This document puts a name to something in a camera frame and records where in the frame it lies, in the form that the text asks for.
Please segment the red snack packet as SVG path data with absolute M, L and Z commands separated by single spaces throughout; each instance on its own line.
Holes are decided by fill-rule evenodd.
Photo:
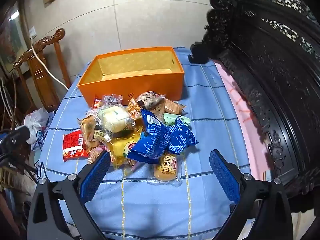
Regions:
M 84 146 L 84 140 L 80 130 L 63 136 L 62 157 L 64 162 L 88 158 L 88 152 Z

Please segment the yellow cake packet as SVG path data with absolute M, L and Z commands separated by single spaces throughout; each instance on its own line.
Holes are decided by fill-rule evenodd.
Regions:
M 114 169 L 120 168 L 122 165 L 133 167 L 136 161 L 128 157 L 129 152 L 140 139 L 140 133 L 133 132 L 129 137 L 113 138 L 108 143 L 110 150 L 111 163 Z

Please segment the white round bun packet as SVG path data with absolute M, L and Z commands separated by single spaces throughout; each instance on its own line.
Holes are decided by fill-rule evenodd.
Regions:
M 121 104 L 99 107 L 96 115 L 103 128 L 111 133 L 118 133 L 135 125 L 135 120 Z

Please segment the mini french bread packet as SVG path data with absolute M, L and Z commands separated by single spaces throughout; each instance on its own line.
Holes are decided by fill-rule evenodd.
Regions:
M 153 175 L 159 181 L 178 180 L 178 168 L 176 155 L 165 153 L 161 156 L 159 164 L 153 166 Z

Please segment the blue snack bag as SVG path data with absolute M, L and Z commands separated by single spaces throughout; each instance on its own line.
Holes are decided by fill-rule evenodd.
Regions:
M 146 109 L 141 110 L 143 131 L 128 157 L 138 162 L 159 164 L 164 153 L 181 154 L 185 148 L 198 144 L 190 128 L 178 116 L 167 126 Z

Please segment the white ball snack bag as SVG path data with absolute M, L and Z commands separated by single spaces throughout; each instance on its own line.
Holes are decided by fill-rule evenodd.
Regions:
M 150 110 L 156 107 L 159 103 L 161 103 L 164 99 L 163 95 L 157 94 L 153 91 L 148 91 L 140 94 L 136 98 L 136 102 L 143 106 L 145 109 Z

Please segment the brown cracker packet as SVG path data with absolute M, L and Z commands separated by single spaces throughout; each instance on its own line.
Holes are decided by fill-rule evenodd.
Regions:
M 164 99 L 164 103 L 165 103 L 165 112 L 169 114 L 180 115 L 182 114 L 182 111 L 185 108 L 185 105 L 171 101 L 170 99 L 167 99 L 167 98 Z

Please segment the pink cloth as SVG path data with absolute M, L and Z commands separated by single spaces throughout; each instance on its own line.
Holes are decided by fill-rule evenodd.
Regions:
M 227 89 L 227 93 L 239 120 L 246 145 L 251 174 L 253 174 L 256 179 L 271 181 L 273 166 L 272 160 L 267 155 L 268 140 L 264 138 L 259 122 L 249 105 L 249 101 L 240 90 L 236 81 L 231 74 L 227 73 L 227 69 L 220 61 L 215 60 L 214 63 Z

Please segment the white plastic bag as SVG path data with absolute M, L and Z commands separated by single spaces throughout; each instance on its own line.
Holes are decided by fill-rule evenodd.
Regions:
M 32 145 L 37 141 L 37 132 L 43 130 L 47 126 L 48 119 L 49 113 L 43 107 L 34 110 L 25 116 L 24 125 L 28 127 L 30 132 L 30 138 L 27 140 L 29 145 Z

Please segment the carved wooden chair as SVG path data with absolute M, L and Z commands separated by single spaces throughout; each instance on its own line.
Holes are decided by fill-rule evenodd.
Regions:
M 63 59 L 62 50 L 60 47 L 60 40 L 66 35 L 63 28 L 57 29 L 52 36 L 46 36 L 37 42 L 31 42 L 31 48 L 24 52 L 19 59 L 14 63 L 14 70 L 18 72 L 22 85 L 26 91 L 28 99 L 30 100 L 30 110 L 35 110 L 35 103 L 31 97 L 31 93 L 26 84 L 25 78 L 21 71 L 21 65 L 26 63 L 29 67 L 36 91 L 39 95 L 43 107 L 51 112 L 59 107 L 60 100 L 57 96 L 53 81 L 61 84 L 65 89 L 71 86 L 71 80 L 67 71 L 65 61 Z M 63 82 L 56 78 L 48 69 L 46 59 L 44 58 L 43 50 L 47 46 L 54 46 L 55 55 L 57 57 L 58 66 L 60 67 Z

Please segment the orange cardboard box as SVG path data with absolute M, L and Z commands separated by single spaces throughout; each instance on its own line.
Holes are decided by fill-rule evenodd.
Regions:
M 97 55 L 78 82 L 89 106 L 95 98 L 132 97 L 154 91 L 170 100 L 182 97 L 184 70 L 172 47 L 135 48 Z

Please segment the black carved wooden furniture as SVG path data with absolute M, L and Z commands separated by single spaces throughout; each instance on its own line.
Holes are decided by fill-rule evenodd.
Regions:
M 209 0 L 191 46 L 231 74 L 253 111 L 293 212 L 319 215 L 319 0 Z

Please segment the wall socket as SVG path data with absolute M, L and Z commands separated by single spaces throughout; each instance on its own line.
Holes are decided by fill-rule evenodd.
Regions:
M 36 37 L 36 30 L 35 30 L 35 27 L 32 27 L 31 29 L 29 29 L 29 37 L 31 39 L 34 39 Z

